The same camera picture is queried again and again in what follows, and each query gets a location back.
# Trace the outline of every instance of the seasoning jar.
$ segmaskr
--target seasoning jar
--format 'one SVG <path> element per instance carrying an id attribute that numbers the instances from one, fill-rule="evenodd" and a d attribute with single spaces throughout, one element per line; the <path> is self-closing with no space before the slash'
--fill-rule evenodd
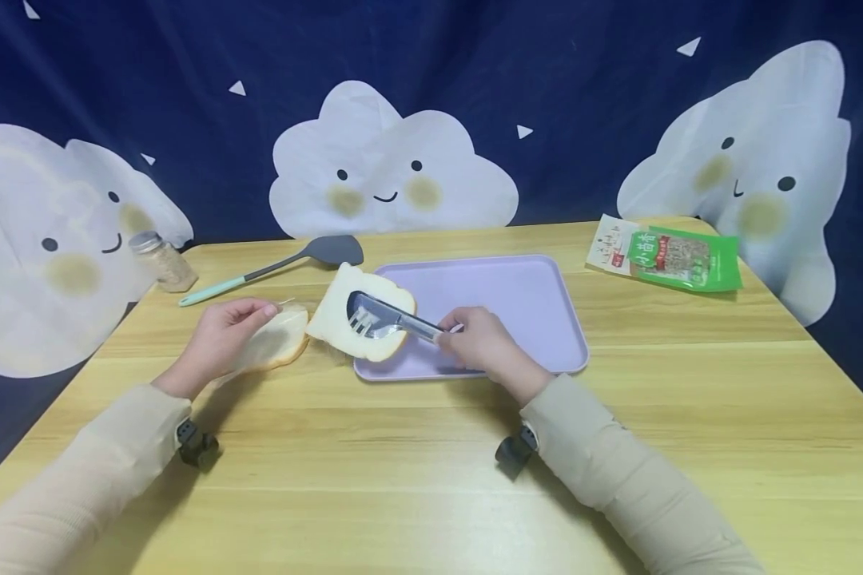
<path id="1" fill-rule="evenodd" d="M 188 291 L 199 276 L 173 245 L 151 230 L 139 232 L 128 242 L 131 252 L 157 275 L 160 289 L 178 293 Z"/>

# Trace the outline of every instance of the spatula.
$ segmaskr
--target spatula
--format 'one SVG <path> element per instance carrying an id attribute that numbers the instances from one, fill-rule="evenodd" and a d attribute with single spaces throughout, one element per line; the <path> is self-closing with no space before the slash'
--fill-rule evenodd
<path id="1" fill-rule="evenodd" d="M 330 266 L 341 265 L 343 261 L 348 262 L 353 266 L 361 265 L 364 262 L 364 251 L 361 250 L 361 244 L 355 240 L 354 236 L 322 236 L 310 240 L 306 247 L 300 250 L 297 254 L 290 256 L 286 260 L 279 261 L 261 270 L 256 270 L 232 280 L 213 285 L 201 291 L 190 293 L 179 300 L 179 307 L 187 307 L 195 303 L 203 302 L 213 298 L 215 295 L 220 295 L 227 290 L 232 290 L 240 285 L 248 284 L 257 278 L 261 278 L 267 273 L 272 273 L 278 268 L 302 260 L 303 258 L 313 258 Z"/>

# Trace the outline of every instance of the cloud eye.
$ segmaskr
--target cloud eye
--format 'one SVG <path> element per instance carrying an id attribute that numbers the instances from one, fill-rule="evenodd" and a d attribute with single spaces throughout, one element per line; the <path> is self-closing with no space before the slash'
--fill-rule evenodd
<path id="1" fill-rule="evenodd" d="M 777 182 L 777 189 L 781 190 L 781 192 L 789 192 L 790 189 L 796 187 L 796 178 L 792 176 L 783 176 L 779 178 Z"/>

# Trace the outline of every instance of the teal handle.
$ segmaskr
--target teal handle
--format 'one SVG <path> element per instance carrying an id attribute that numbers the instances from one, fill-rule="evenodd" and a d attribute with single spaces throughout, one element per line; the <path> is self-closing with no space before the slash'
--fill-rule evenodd
<path id="1" fill-rule="evenodd" d="M 194 305 L 195 303 L 203 302 L 213 298 L 215 295 L 220 295 L 227 290 L 231 290 L 238 285 L 243 285 L 246 281 L 246 278 L 240 276 L 238 278 L 233 278 L 232 280 L 226 280 L 223 284 L 213 285 L 209 288 L 203 289 L 201 291 L 196 291 L 194 293 L 190 293 L 179 300 L 179 307 L 188 307 L 189 305 Z"/>

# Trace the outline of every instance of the hand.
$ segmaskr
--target hand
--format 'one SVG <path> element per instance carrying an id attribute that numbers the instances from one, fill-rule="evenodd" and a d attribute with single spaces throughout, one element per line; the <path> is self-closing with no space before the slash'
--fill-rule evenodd
<path id="1" fill-rule="evenodd" d="M 255 297 L 209 305 L 189 345 L 153 385 L 173 397 L 195 399 L 208 383 L 230 372 L 245 344 L 278 312 L 274 303 Z"/>
<path id="2" fill-rule="evenodd" d="M 463 326 L 463 330 L 450 333 L 457 326 Z M 462 367 L 486 371 L 521 406 L 530 403 L 553 380 L 553 374 L 524 353 L 502 320 L 485 307 L 458 307 L 438 327 L 448 332 L 436 339 L 442 350 L 455 355 Z"/>

